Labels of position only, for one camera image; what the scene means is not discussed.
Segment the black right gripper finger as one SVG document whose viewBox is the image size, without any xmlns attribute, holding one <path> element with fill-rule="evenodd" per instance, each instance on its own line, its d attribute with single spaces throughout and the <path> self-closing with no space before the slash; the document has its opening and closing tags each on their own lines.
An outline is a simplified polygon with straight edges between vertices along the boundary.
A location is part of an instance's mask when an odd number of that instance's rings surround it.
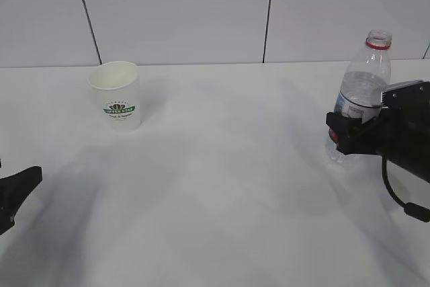
<svg viewBox="0 0 430 287">
<path fill-rule="evenodd" d="M 386 144 L 386 132 L 377 118 L 363 123 L 361 119 L 328 112 L 326 125 L 335 135 L 337 150 L 344 155 L 377 155 Z"/>
</svg>

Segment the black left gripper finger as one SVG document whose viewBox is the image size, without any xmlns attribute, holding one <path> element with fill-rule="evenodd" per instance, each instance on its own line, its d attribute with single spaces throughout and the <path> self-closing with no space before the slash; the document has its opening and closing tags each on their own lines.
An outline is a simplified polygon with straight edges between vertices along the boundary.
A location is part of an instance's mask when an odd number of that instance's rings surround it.
<svg viewBox="0 0 430 287">
<path fill-rule="evenodd" d="M 17 211 L 41 182 L 41 166 L 1 178 L 1 235 L 15 225 Z"/>
</svg>

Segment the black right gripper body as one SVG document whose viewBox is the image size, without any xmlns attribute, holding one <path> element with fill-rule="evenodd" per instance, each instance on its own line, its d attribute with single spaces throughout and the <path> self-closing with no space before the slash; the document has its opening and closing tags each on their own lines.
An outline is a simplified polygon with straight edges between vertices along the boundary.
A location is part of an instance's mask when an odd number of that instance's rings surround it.
<svg viewBox="0 0 430 287">
<path fill-rule="evenodd" d="M 391 162 L 429 181 L 429 101 L 383 108 L 392 134 L 382 154 L 382 169 Z"/>
</svg>

